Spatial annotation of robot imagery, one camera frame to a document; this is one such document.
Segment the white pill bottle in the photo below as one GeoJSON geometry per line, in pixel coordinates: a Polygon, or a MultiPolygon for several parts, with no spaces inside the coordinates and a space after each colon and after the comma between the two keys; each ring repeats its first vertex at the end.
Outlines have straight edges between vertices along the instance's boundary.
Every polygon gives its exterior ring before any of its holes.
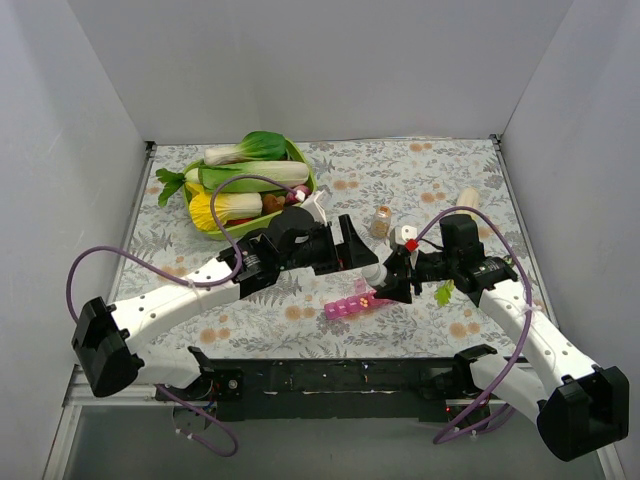
{"type": "Polygon", "coordinates": [[[382,289],[394,281],[394,274],[380,263],[364,267],[361,274],[367,284],[375,290],[382,289]]]}

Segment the pink weekly pill organizer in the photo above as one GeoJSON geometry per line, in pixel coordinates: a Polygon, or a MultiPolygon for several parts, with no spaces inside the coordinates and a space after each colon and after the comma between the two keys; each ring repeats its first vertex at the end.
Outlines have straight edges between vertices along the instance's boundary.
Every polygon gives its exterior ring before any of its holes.
{"type": "Polygon", "coordinates": [[[370,312],[392,304],[391,300],[377,299],[375,291],[369,289],[363,279],[356,280],[354,288],[353,295],[324,305],[324,313],[328,320],[370,312]]]}

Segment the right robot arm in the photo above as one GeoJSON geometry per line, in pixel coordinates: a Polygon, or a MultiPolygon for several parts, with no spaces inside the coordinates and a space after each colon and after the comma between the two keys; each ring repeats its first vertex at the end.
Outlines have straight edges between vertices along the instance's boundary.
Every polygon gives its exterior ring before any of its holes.
{"type": "Polygon", "coordinates": [[[510,359],[487,345],[455,357],[454,389],[481,403],[496,395],[531,420],[560,460],[570,461],[629,433],[630,386],[617,367],[603,368],[573,345],[537,308],[518,263],[488,257],[472,207],[434,218],[442,247],[419,251],[423,235],[402,234],[384,263],[363,269],[376,298],[409,304],[427,282],[452,281],[516,344],[510,359]]]}

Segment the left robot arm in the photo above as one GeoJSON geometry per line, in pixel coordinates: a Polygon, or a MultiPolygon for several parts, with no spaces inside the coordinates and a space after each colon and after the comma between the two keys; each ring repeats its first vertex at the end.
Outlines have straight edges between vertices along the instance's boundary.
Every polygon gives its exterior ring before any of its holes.
{"type": "Polygon", "coordinates": [[[310,268],[320,276],[376,264],[377,255],[348,215],[340,216],[339,226],[342,241],[335,243],[330,223],[290,207],[183,278],[113,304],[101,297],[86,302],[71,345],[93,395],[104,398],[133,384],[161,384],[193,400],[205,398],[213,386],[207,357],[195,347],[163,350],[154,339],[274,285],[284,271],[310,268]]]}

